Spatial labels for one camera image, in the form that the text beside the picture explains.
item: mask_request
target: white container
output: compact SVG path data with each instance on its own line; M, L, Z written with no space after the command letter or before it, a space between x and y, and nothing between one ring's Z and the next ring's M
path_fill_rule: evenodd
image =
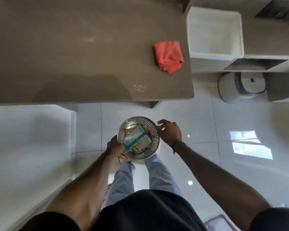
M241 14L192 7L187 15L191 58L231 61L244 55Z
M261 72L231 72L219 79L218 89L222 100L233 104L263 94L266 86Z

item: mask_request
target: white cylindrical container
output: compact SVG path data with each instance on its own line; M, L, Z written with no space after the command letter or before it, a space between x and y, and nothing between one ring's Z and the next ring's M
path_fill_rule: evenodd
M219 95L227 103L237 103L263 94L266 90L261 72L231 72L218 82Z

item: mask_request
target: food packet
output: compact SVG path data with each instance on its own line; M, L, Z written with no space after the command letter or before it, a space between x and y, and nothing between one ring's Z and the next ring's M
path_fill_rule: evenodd
M124 149L137 153L150 146L152 138L147 131L147 128L142 124L136 126L130 133L123 139Z

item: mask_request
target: person's left arm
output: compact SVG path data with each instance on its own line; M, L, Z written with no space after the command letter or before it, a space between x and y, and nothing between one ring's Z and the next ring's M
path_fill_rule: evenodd
M57 212L73 219L82 231L96 222L103 203L112 162L122 155L123 144L117 136L107 144L106 151L77 179L67 185L51 202L47 212Z

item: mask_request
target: gray pants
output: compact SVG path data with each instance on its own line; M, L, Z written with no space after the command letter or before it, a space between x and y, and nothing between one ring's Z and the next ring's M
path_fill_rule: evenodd
M144 162L149 171L150 190L164 190L184 197L172 174L157 154L145 159ZM102 209L134 193L133 175L135 169L135 166L127 161L121 164L106 195Z

